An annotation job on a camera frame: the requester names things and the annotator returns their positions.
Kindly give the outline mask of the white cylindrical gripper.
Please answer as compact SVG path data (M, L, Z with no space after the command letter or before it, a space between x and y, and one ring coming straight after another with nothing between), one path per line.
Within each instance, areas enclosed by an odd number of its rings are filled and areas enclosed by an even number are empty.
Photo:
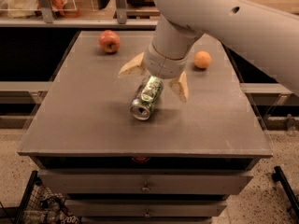
M189 88L185 70L189 46L169 45L160 48L153 40L144 53L136 55L120 70L119 76L143 76L148 71L156 77L171 79L169 87L182 103L189 99Z

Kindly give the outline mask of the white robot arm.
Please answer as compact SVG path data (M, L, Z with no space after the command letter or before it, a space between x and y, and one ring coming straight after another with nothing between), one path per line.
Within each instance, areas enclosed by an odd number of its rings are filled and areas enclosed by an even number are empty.
M154 0L160 11L145 52L120 70L168 79L183 102L189 98L188 54L204 34L219 40L299 95L299 18L247 0Z

